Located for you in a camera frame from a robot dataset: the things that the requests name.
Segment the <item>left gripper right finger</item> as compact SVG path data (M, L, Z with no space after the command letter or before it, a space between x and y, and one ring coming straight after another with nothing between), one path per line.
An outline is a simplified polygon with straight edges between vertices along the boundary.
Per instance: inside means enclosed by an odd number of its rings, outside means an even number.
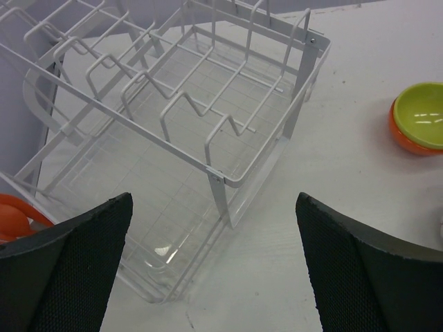
M295 206L324 331L441 331L442 252L398 239L301 192Z

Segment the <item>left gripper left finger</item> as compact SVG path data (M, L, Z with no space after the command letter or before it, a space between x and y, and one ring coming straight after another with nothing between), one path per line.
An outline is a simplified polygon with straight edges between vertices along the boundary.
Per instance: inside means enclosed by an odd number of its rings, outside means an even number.
M2 331L99 331L133 214L130 193L1 242Z

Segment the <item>orange plastic bowl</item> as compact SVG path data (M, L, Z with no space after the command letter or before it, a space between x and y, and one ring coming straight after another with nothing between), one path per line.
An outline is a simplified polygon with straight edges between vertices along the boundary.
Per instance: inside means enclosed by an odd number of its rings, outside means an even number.
M396 100L394 100L390 106L388 116L388 127L393 140L404 150L417 156L441 156L441 149L429 149L418 145L412 140L408 139L397 126L394 119L394 106Z

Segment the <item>lime green bowl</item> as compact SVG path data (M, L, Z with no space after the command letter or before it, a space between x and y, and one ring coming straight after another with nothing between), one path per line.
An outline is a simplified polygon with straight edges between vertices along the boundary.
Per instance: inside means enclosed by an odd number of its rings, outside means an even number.
M422 82L396 98L393 117L411 141L427 149L442 149L442 83Z

